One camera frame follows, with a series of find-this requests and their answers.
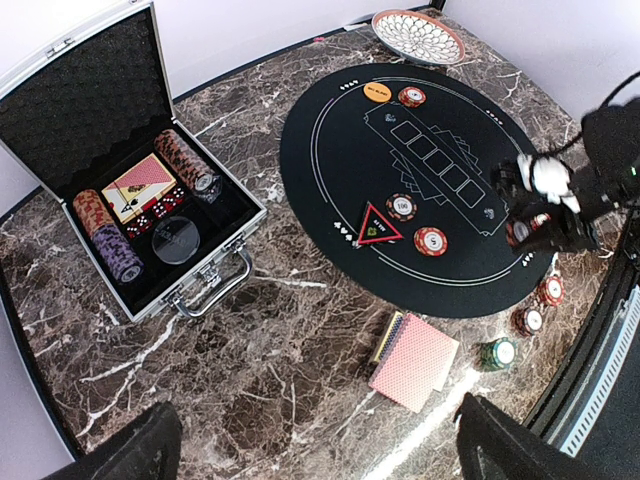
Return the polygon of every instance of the dark marble table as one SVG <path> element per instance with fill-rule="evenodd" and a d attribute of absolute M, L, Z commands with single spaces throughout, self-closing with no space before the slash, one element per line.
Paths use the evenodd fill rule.
<path fill-rule="evenodd" d="M 493 99 L 538 148 L 576 132 L 578 125 L 520 70 L 442 20 L 468 52 L 448 75 Z M 606 260 L 559 256 L 567 300 L 545 313 L 539 336 L 518 341 L 509 371 L 476 372 L 471 351 L 509 333 L 512 309 L 473 320 L 425 317 L 460 349 L 445 389 L 413 414 L 367 386 L 367 360 L 393 305 L 329 263 L 287 204 L 278 145 L 296 99 L 341 68 L 399 61 L 365 26 L 255 65 L 177 106 L 187 127 L 269 209 L 248 242 L 255 275 L 202 322 L 167 310 L 128 323 L 44 193 L 0 227 L 0 265 L 20 321 L 84 448 L 170 400 L 184 425 L 184 479 L 448 479 L 460 476 L 451 420 L 466 391 L 519 421 L 526 417 L 571 345 Z M 578 149 L 568 161 L 577 166 L 585 156 Z M 620 220 L 608 217 L 599 228 L 613 245 Z"/>

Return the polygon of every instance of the poker mat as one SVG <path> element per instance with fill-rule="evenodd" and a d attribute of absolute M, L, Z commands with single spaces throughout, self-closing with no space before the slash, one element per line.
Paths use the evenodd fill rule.
<path fill-rule="evenodd" d="M 391 100 L 364 94 L 381 83 Z M 405 87 L 424 104 L 399 103 Z M 551 255 L 516 256 L 506 242 L 506 203 L 491 189 L 493 166 L 532 153 L 524 132 L 491 100 L 424 68 L 371 64 L 333 73 L 309 88 L 285 122 L 280 169 L 288 200 L 320 250 L 375 295 L 400 308 L 449 318 L 502 311 L 532 292 Z M 409 221 L 387 213 L 408 194 Z M 368 202 L 402 235 L 359 246 Z M 426 256 L 414 233 L 433 227 L 447 250 Z"/>

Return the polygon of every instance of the purple poker chip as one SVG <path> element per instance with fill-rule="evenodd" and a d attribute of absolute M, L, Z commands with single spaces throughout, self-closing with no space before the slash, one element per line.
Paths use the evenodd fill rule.
<path fill-rule="evenodd" d="M 142 261 L 115 225 L 102 227 L 92 241 L 118 283 L 132 282 L 142 273 Z"/>

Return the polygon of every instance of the stack of red cards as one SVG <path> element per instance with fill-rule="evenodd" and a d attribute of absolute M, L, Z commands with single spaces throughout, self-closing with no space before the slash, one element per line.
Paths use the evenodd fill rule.
<path fill-rule="evenodd" d="M 419 413 L 431 391 L 444 388 L 458 345 L 458 341 L 409 313 L 369 386 Z"/>

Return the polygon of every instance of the decorative plate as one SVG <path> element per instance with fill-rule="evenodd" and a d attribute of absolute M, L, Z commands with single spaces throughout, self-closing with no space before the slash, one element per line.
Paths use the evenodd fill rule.
<path fill-rule="evenodd" d="M 464 57 L 464 44 L 449 27 L 422 13 L 386 10 L 373 17 L 373 31 L 389 49 L 412 62 L 452 65 Z"/>

